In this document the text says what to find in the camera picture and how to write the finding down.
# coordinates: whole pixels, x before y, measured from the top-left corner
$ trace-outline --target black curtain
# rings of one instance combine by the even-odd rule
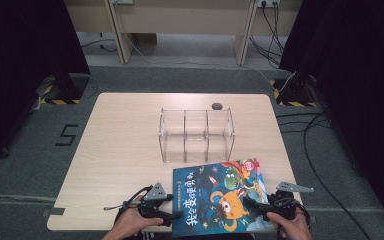
[[[89,68],[62,0],[0,1],[0,152],[37,99],[49,75]]]
[[[335,2],[342,12],[327,8],[332,0],[303,1],[280,68],[306,66],[305,73],[317,78],[352,161],[384,207],[384,2]],[[326,16],[336,21],[320,29]],[[322,41],[311,45],[318,32],[324,32]]]

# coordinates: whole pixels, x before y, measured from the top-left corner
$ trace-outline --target cable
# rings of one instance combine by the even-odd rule
[[[270,28],[270,31],[271,31],[271,33],[272,33],[272,41],[274,41],[276,44],[277,44],[277,46],[279,47],[279,49],[281,50],[281,52],[283,52],[283,46],[282,46],[282,44],[280,43],[280,40],[279,40],[279,37],[277,36],[277,22],[278,22],[278,12],[279,12],[279,8],[278,7],[276,7],[277,6],[277,3],[275,4],[275,29],[276,29],[276,31],[274,31],[273,30],[273,28],[272,28],[272,26],[271,26],[271,24],[270,24],[270,21],[269,21],[269,19],[267,18],[267,15],[266,15],[266,12],[264,11],[264,9],[266,8],[265,7],[265,4],[263,4],[263,6],[262,6],[262,11],[263,11],[263,16],[264,16],[264,18],[266,19],[266,22],[267,22],[267,24],[269,25],[269,28]]]
[[[41,99],[40,99],[40,96],[38,96],[37,97],[38,99],[37,99],[37,105],[36,105],[36,107],[34,107],[34,108],[32,108],[32,111],[37,111],[37,110],[39,110],[40,109],[40,106],[42,105],[41,104]]]
[[[107,50],[108,52],[115,52],[115,51],[117,51],[117,48],[116,49],[113,49],[113,50],[110,50],[110,49],[108,49],[108,48],[106,48],[104,45],[99,45],[99,47],[100,48],[102,48],[102,49],[105,49],[105,50]]]
[[[275,88],[273,88],[273,89],[275,89],[276,92],[279,92],[279,93],[282,92],[283,89],[284,89],[284,88],[286,87],[286,85],[288,84],[288,82],[292,79],[292,77],[295,76],[295,74],[296,74],[296,72],[292,73],[291,76],[289,76],[289,77],[286,79],[286,81],[285,81],[285,83],[283,84],[283,86],[282,86],[281,89],[279,89],[279,90],[278,90],[278,89],[275,89]]]
[[[279,66],[279,62],[276,59],[274,59],[272,56],[270,56],[270,51],[266,50],[266,49],[262,48],[260,45],[258,45],[253,36],[251,36],[249,39],[251,40],[251,43],[252,43],[252,45],[254,45],[254,47],[257,50],[257,52],[267,58],[270,66],[273,67],[273,68],[278,69],[279,68],[278,67]],[[281,57],[281,55],[277,54],[277,53],[271,53],[271,54]]]
[[[284,114],[284,115],[278,115],[276,118],[282,118],[282,117],[293,117],[293,116],[305,116],[305,115],[318,115],[323,112],[316,112],[316,113],[292,113],[292,114]]]
[[[105,42],[105,41],[114,41],[114,39],[100,39],[100,40],[96,40],[96,41],[92,41],[90,43],[87,43],[85,45],[82,45],[82,47],[87,47],[91,44],[94,44],[94,43],[97,43],[97,42]]]
[[[312,127],[314,127],[314,126],[319,126],[319,127],[324,127],[324,128],[333,128],[332,126],[325,126],[325,125],[320,124],[320,123],[322,123],[322,122],[326,122],[326,121],[328,121],[328,119],[318,121],[317,123],[313,124]],[[298,122],[279,123],[278,125],[279,125],[279,126],[283,126],[283,125],[289,125],[289,124],[295,124],[295,123],[303,123],[303,124],[304,124],[304,123],[307,123],[307,124],[308,124],[308,122],[304,122],[304,121],[300,122],[300,121],[298,121]]]
[[[366,233],[366,231],[363,229],[363,227],[360,225],[360,223],[358,223],[358,221],[354,218],[354,216],[351,215],[351,213],[347,210],[347,208],[332,194],[332,192],[330,192],[330,190],[327,188],[327,186],[324,184],[324,182],[322,181],[322,179],[320,178],[319,174],[317,173],[316,169],[314,168],[313,166],[313,163],[310,159],[310,155],[308,154],[308,149],[307,149],[307,132],[308,132],[308,129],[311,127],[311,125],[313,124],[313,122],[320,116],[322,116],[323,114],[325,114],[325,112],[321,112],[320,114],[316,115],[310,122],[309,124],[307,125],[307,127],[305,128],[304,130],[304,134],[303,134],[303,144],[304,144],[304,152],[305,152],[305,156],[307,158],[307,161],[308,161],[308,164],[310,165],[314,175],[316,176],[317,180],[320,182],[320,184],[322,185],[322,187],[326,190],[326,192],[332,197],[332,199],[345,211],[345,213],[351,218],[351,220],[354,221],[354,223],[357,225],[357,227],[361,230],[361,232],[364,234],[364,236],[370,240],[370,237],[369,235]]]
[[[118,206],[115,206],[115,207],[104,207],[104,210],[105,211],[109,211],[109,210],[112,210],[112,209],[115,209],[115,208],[119,208],[119,207],[125,207],[125,208],[128,208],[129,207],[129,204],[139,195],[141,194],[142,192],[144,191],[149,191],[152,189],[152,185],[149,186],[149,187],[144,187],[142,188],[141,190],[139,190],[137,193],[135,193],[128,201],[124,201],[122,204],[118,205]]]
[[[333,128],[333,127],[330,127],[330,126],[324,126],[322,124],[320,124],[321,122],[324,122],[324,121],[327,121],[327,119],[325,120],[321,120],[317,123],[314,123],[313,125],[311,125],[311,127],[309,127],[308,129],[312,128],[312,127],[315,127],[315,126],[319,126],[319,127],[323,127],[323,128]],[[293,124],[293,123],[308,123],[308,122],[289,122],[289,123],[286,123],[286,124]],[[304,132],[305,130],[291,130],[291,131],[281,131],[280,133],[302,133]]]

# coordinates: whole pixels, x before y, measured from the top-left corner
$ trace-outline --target book title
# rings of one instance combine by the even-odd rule
[[[188,226],[195,226],[198,224],[196,213],[196,185],[193,179],[193,172],[186,176],[185,191],[187,198],[183,201],[183,206],[187,209],[186,224]]]

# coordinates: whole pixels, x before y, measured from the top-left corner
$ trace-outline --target power outlet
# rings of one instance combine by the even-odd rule
[[[113,5],[133,5],[133,0],[110,0]]]
[[[280,0],[258,0],[258,5],[257,7],[262,7],[263,1],[266,2],[266,8],[274,8],[275,4],[279,7]]]

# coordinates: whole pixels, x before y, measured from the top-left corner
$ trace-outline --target cartoon character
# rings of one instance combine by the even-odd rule
[[[223,195],[220,191],[215,191],[211,194],[210,200],[214,203],[215,197],[220,197],[218,204],[221,206],[223,213],[225,214],[226,219],[233,220],[232,225],[224,224],[224,228],[232,232],[236,229],[237,219],[243,217],[244,215],[249,215],[248,211],[245,211],[244,206],[240,200],[240,196],[243,192],[234,190]]]
[[[254,179],[254,189],[258,194],[258,199],[263,199],[263,190],[261,190],[257,179]]]
[[[225,168],[236,169],[236,172],[240,175],[241,178],[244,178],[242,173],[242,167],[238,162],[222,162],[221,165]]]
[[[224,177],[224,186],[229,190],[234,190],[240,185],[242,185],[241,175],[239,175],[235,168],[227,168],[226,176]]]

